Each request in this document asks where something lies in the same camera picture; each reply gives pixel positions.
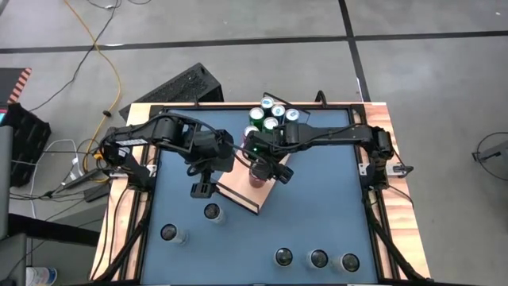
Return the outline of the black power adapter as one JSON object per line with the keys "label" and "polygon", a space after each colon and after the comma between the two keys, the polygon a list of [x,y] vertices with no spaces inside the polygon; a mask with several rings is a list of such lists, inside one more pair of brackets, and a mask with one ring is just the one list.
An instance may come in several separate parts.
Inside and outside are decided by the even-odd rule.
{"label": "black power adapter", "polygon": [[83,198],[87,203],[91,203],[97,199],[107,196],[109,193],[110,193],[110,185],[102,184],[86,189],[83,192]]}

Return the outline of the black crate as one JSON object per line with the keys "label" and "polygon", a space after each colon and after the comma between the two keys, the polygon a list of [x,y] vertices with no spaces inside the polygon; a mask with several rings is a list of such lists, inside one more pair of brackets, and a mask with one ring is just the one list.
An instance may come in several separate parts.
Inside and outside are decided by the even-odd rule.
{"label": "black crate", "polygon": [[22,187],[31,180],[35,163],[52,133],[51,127],[20,103],[0,105],[0,126],[12,129],[10,186]]}

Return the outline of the white Celsius can yellow band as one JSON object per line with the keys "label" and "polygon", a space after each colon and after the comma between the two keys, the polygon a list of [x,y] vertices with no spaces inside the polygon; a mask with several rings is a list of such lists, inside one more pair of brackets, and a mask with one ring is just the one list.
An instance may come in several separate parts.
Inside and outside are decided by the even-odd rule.
{"label": "white Celsius can yellow band", "polygon": [[274,262],[279,267],[290,266],[293,259],[293,253],[286,247],[279,248],[274,253]]}

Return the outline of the grey metal mounting plate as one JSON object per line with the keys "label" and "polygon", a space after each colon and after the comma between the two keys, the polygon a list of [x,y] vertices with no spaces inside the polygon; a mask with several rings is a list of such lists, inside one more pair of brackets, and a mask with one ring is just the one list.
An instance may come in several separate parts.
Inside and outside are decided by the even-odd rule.
{"label": "grey metal mounting plate", "polygon": [[[369,164],[366,163],[358,164],[358,170],[361,176],[366,176],[368,174],[368,168]],[[401,162],[397,162],[397,163],[387,163],[386,169],[388,176],[404,178],[414,170],[414,167],[402,164]]]}

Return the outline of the Celsius Arctic Vibe can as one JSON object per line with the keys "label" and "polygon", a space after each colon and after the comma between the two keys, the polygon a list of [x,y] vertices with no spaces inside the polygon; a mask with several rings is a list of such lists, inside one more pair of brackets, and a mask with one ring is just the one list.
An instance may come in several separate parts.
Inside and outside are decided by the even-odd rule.
{"label": "Celsius Arctic Vibe can", "polygon": [[216,203],[209,203],[205,206],[203,211],[206,219],[215,224],[224,224],[226,220],[224,210]]}

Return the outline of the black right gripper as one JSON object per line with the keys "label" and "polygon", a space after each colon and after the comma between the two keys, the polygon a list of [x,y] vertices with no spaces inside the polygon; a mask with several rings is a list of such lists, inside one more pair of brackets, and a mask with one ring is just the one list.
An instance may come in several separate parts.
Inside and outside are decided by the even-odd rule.
{"label": "black right gripper", "polygon": [[249,163],[252,175],[263,175],[267,169],[273,169],[273,178],[287,184],[294,171],[286,166],[287,153],[283,149],[286,146],[284,130],[275,130],[273,133],[251,132],[243,145],[242,157]]}

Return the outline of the grey stand foot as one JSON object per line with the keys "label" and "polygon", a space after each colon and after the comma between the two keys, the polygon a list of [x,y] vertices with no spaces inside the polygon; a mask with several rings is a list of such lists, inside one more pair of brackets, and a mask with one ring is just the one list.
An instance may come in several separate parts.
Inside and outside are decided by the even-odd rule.
{"label": "grey stand foot", "polygon": [[505,165],[508,167],[508,140],[502,141],[501,143],[498,143],[497,145],[493,145],[488,149],[481,150],[481,145],[490,137],[498,136],[498,135],[507,135],[508,131],[498,131],[489,133],[486,135],[483,139],[479,141],[479,143],[476,146],[476,149],[474,152],[471,153],[471,156],[473,158],[473,161],[478,163],[482,170],[485,171],[489,176],[494,177],[497,180],[508,182],[508,176],[503,177],[495,174],[494,172],[490,171],[486,166],[485,163],[495,157],[501,157],[505,161]]}

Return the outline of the orange black striped panel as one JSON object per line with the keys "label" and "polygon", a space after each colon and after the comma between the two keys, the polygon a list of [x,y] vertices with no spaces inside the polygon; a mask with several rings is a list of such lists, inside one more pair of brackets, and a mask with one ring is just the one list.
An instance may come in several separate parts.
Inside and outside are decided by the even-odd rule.
{"label": "orange black striped panel", "polygon": [[31,68],[0,68],[0,105],[19,101],[32,71]]}

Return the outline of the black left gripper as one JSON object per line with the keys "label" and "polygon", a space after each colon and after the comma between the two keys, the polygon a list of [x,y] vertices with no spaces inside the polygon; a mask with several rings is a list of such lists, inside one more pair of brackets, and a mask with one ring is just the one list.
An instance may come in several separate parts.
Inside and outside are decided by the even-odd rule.
{"label": "black left gripper", "polygon": [[[186,147],[190,152],[186,155],[187,175],[196,176],[205,171],[231,172],[234,165],[233,136],[225,129],[214,131],[186,132]],[[190,196],[194,199],[210,198],[217,191],[215,183],[193,184]]]}

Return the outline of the white blue container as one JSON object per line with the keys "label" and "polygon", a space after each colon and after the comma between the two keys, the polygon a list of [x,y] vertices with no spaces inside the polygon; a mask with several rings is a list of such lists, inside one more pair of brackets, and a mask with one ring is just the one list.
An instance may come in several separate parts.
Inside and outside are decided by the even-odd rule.
{"label": "white blue container", "polygon": [[48,267],[27,267],[25,286],[53,286],[57,280],[57,270]]}

